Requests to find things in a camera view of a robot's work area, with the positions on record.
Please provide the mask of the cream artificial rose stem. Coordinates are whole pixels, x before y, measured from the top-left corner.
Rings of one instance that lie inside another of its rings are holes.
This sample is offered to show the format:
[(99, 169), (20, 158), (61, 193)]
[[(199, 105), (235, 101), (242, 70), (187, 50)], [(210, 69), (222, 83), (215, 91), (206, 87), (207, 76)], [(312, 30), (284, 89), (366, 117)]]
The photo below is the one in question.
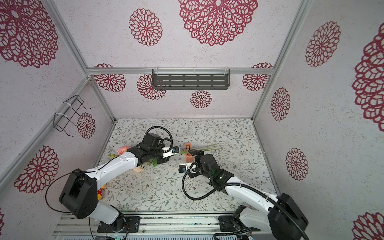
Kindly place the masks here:
[(138, 167), (136, 167), (136, 168), (133, 168), (133, 170), (134, 170), (135, 172), (137, 172), (137, 173), (142, 174), (142, 173), (145, 171), (146, 166), (147, 166), (147, 164), (140, 165), (140, 166), (138, 166)]

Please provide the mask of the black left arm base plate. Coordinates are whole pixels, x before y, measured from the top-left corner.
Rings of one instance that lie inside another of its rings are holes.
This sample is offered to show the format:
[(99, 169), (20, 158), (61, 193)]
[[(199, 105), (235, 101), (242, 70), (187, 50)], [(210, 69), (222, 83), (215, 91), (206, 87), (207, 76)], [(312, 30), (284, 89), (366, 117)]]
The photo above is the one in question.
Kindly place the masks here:
[(97, 233), (137, 233), (140, 223), (139, 216), (124, 216), (124, 218), (118, 218), (112, 225), (100, 221)]

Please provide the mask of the pink artificial rose stem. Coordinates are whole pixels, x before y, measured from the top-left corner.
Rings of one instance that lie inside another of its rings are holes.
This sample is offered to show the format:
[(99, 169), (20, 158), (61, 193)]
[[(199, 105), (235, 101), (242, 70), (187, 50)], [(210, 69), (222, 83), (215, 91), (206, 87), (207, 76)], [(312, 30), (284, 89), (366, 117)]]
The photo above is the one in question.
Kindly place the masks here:
[(114, 159), (116, 157), (119, 157), (121, 156), (122, 154), (126, 153), (127, 150), (130, 149), (130, 146), (124, 146), (124, 147), (121, 147), (117, 150), (117, 153), (116, 154), (110, 154), (110, 158), (111, 159)]

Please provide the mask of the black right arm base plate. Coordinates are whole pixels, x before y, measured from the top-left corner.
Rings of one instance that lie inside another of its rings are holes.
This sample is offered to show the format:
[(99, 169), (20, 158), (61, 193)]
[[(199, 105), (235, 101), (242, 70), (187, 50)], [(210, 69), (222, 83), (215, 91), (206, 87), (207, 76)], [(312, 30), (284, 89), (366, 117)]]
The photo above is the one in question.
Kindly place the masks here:
[(221, 232), (240, 232), (245, 230), (251, 230), (260, 232), (260, 229), (246, 227), (241, 221), (229, 215), (222, 215), (218, 218)]

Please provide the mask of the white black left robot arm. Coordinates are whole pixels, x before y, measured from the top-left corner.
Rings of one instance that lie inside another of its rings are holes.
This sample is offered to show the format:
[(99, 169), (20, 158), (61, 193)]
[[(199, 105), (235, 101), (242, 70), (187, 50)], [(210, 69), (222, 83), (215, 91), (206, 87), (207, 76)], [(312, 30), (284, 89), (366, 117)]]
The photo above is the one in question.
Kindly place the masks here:
[(173, 139), (162, 140), (160, 136), (146, 133), (143, 140), (109, 162), (69, 174), (59, 202), (78, 219), (92, 218), (107, 225), (120, 225), (124, 215), (116, 208), (102, 203), (98, 191), (108, 182), (123, 173), (155, 160), (165, 163), (174, 155)]

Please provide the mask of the dark grey wall shelf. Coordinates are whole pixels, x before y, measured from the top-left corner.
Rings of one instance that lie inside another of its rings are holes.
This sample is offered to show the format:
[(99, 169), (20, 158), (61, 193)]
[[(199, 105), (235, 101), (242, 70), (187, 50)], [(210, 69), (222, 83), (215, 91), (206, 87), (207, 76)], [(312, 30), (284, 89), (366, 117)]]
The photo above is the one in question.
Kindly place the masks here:
[(231, 71), (204, 70), (152, 70), (152, 85), (155, 90), (227, 90)]

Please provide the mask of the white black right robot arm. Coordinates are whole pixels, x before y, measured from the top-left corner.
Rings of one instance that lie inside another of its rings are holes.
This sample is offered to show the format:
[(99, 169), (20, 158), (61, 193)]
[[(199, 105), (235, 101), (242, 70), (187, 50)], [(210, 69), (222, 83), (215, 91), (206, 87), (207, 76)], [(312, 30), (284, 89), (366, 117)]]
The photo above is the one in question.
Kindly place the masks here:
[(246, 206), (239, 207), (232, 216), (235, 225), (240, 227), (235, 231), (236, 234), (259, 230), (271, 234), (276, 240), (309, 238), (305, 232), (309, 221), (291, 196), (277, 196), (246, 184), (231, 172), (221, 169), (212, 154), (206, 155), (204, 151), (196, 150), (189, 150), (188, 153), (195, 159), (186, 165), (182, 183), (185, 183), (186, 178), (204, 176), (213, 187), (213, 190), (201, 197), (192, 197), (187, 193), (185, 186), (182, 186), (182, 191), (188, 199), (199, 201), (215, 192), (222, 192), (252, 206), (251, 209)]

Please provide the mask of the yellow plush toy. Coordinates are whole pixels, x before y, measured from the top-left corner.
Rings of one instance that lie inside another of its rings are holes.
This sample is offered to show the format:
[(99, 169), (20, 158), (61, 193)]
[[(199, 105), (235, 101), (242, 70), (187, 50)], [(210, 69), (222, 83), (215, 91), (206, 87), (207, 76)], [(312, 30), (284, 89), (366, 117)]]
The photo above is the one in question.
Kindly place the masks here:
[(97, 191), (97, 198), (100, 201), (103, 198), (103, 192), (105, 189), (105, 185), (103, 185), (98, 191)]

